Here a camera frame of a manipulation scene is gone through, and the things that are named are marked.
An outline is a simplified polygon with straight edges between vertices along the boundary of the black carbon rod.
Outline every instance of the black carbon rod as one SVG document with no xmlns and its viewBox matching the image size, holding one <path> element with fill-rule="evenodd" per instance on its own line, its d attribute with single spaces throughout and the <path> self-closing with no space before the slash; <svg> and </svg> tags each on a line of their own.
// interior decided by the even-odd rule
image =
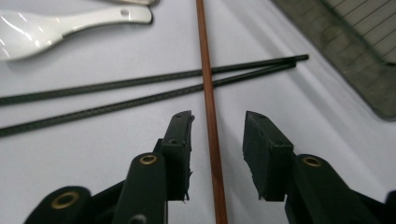
<svg viewBox="0 0 396 224">
<path fill-rule="evenodd" d="M 214 87 L 224 86 L 227 84 L 239 82 L 239 81 L 254 78 L 254 77 L 269 75 L 274 72 L 293 68 L 295 66 L 296 66 L 296 63 L 273 65 L 273 66 L 263 68 L 258 71 L 246 73 L 243 75 L 227 77 L 227 78 L 223 78 L 220 80 L 216 80 L 213 82 L 213 85 L 214 85 Z M 199 85 L 190 86 L 190 87 L 186 87 L 186 88 L 182 88 L 182 89 L 178 89 L 178 90 L 174 90 L 174 91 L 166 91 L 166 92 L 153 94 L 150 96 L 145 96 L 145 97 L 141 97 L 141 98 L 137 98 L 137 99 L 133 99 L 133 100 L 129 100 L 129 101 L 124 101 L 124 102 L 120 102 L 120 103 L 116 103 L 116 104 L 112 104 L 112 105 L 103 105 L 103 106 L 99 106 L 99 107 L 95 107 L 95 108 L 91 108 L 91 109 L 87 109 L 87 110 L 82 110 L 82 111 L 78 111 L 78 112 L 74 112 L 74 113 L 70 113 L 70 114 L 64 114 L 61 116 L 56 116 L 56 117 L 52 117 L 52 118 L 48 118 L 48 119 L 40 119 L 40 120 L 36 120 L 36 121 L 26 122 L 23 124 L 17 124 L 17 125 L 9 126 L 6 128 L 1 128 L 0 129 L 0 137 L 5 137 L 5 136 L 16 134 L 16 133 L 24 133 L 24 132 L 28 132 L 28 131 L 32 131 L 32 130 L 41 129 L 41 128 L 46 128 L 49 126 L 62 124 L 62 123 L 66 123 L 66 122 L 70 122 L 70 121 L 74 121 L 74 120 L 86 119 L 86 118 L 103 115 L 103 114 L 107 114 L 107 113 L 114 112 L 114 111 L 119 111 L 122 109 L 135 107 L 138 105 L 145 105 L 145 104 L 149 104 L 149 103 L 159 102 L 161 100 L 171 99 L 171 98 L 174 98 L 177 96 L 201 91 L 203 89 L 204 89 L 204 86 L 202 84 L 199 84 Z"/>
<path fill-rule="evenodd" d="M 308 55 L 297 55 L 294 57 L 287 57 L 287 58 L 278 58 L 266 61 L 258 61 L 254 63 L 240 63 L 234 65 L 227 65 L 222 67 L 214 67 L 212 68 L 212 74 L 220 74 L 250 68 L 257 68 L 263 67 L 268 65 L 276 65 L 276 64 L 283 64 L 283 63 L 293 63 L 298 61 L 305 61 L 309 58 Z M 107 83 L 100 83 L 100 84 L 93 84 L 87 86 L 79 86 L 67 89 L 60 89 L 56 91 L 40 91 L 40 92 L 32 92 L 26 93 L 21 95 L 13 95 L 13 96 L 6 96 L 0 98 L 0 106 L 4 105 L 15 105 L 21 103 L 28 103 L 33 101 L 40 101 L 40 100 L 48 100 L 58 97 L 65 97 L 65 96 L 72 96 L 78 94 L 85 94 L 91 93 L 96 91 L 109 91 L 115 90 L 119 88 L 126 88 L 138 85 L 144 85 L 149 83 L 156 83 L 156 82 L 163 82 L 169 80 L 176 80 L 181 78 L 187 77 L 198 77 L 202 75 L 202 70 L 192 70 L 186 72 L 178 72 L 166 75 L 158 75 L 153 77 L 140 77 L 140 78 L 133 78 L 133 79 L 126 79 L 121 81 L 113 81 Z"/>
</svg>

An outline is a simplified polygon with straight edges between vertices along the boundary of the brown stick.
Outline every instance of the brown stick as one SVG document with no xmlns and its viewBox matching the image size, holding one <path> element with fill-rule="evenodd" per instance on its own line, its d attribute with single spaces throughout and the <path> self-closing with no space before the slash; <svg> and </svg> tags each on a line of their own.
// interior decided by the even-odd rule
<svg viewBox="0 0 396 224">
<path fill-rule="evenodd" d="M 210 166 L 212 170 L 213 196 L 216 223 L 227 224 L 227 208 L 221 171 L 218 124 L 216 121 L 215 98 L 213 94 L 212 71 L 210 69 L 209 46 L 206 36 L 205 10 L 203 0 L 196 0 L 199 39 L 201 46 L 202 74 L 204 79 L 207 134 L 209 138 Z"/>
</svg>

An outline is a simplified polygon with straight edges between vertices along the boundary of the spoon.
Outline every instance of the spoon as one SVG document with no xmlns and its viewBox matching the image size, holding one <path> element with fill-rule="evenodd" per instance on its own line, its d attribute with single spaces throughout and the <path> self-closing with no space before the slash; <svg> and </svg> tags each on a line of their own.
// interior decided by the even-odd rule
<svg viewBox="0 0 396 224">
<path fill-rule="evenodd" d="M 150 23 L 146 6 L 121 6 L 70 16 L 41 16 L 0 10 L 0 61 L 25 58 L 41 52 L 76 31 L 111 23 Z"/>
<path fill-rule="evenodd" d="M 157 3 L 158 0 L 112 0 L 113 2 L 120 2 L 120 3 L 135 3 L 141 5 L 154 5 Z"/>
</svg>

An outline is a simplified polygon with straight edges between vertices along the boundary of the white table surface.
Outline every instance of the white table surface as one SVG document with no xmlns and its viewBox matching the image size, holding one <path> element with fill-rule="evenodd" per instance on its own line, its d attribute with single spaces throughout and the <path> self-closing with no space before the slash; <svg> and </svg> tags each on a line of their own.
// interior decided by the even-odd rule
<svg viewBox="0 0 396 224">
<path fill-rule="evenodd" d="M 13 0 L 0 9 L 63 15 L 114 6 L 105 0 Z M 71 35 L 26 60 L 0 62 L 0 96 L 54 90 L 201 66 L 195 1 L 163 0 L 150 25 L 121 24 Z M 269 117 L 295 145 L 328 161 L 348 185 L 383 201 L 396 189 L 396 123 L 379 119 L 270 1 L 205 1 L 212 66 L 310 55 L 297 68 L 215 90 L 230 223 L 287 223 L 283 203 L 259 201 L 243 160 L 247 110 Z M 198 78 L 0 108 L 0 127 L 134 99 Z M 169 203 L 169 223 L 214 223 L 202 92 L 0 139 L 0 223 L 22 223 L 64 186 L 92 194 L 125 178 L 170 118 L 191 110 L 190 197 Z"/>
</svg>

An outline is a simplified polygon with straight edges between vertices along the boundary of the wire rack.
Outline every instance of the wire rack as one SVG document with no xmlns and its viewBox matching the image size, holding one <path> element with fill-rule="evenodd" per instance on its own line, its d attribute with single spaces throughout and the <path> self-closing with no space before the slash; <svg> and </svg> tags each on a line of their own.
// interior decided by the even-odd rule
<svg viewBox="0 0 396 224">
<path fill-rule="evenodd" d="M 396 120 L 396 0 L 273 0 L 382 119 Z"/>
</svg>

